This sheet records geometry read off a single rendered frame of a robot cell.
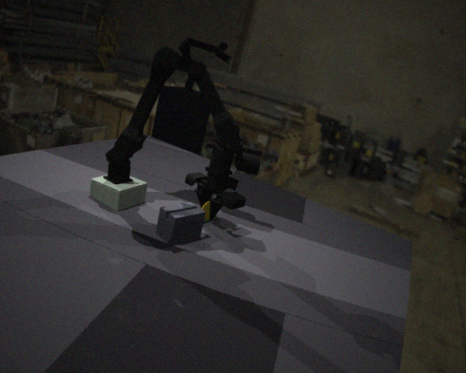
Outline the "thin gold coin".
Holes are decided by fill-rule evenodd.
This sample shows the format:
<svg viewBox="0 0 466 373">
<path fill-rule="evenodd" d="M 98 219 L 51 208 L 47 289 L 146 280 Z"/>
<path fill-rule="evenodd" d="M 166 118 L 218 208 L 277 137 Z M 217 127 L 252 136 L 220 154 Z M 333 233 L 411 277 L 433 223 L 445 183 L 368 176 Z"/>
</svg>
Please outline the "thin gold coin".
<svg viewBox="0 0 466 373">
<path fill-rule="evenodd" d="M 210 219 L 210 200 L 201 209 L 206 211 L 204 220 Z"/>
</svg>

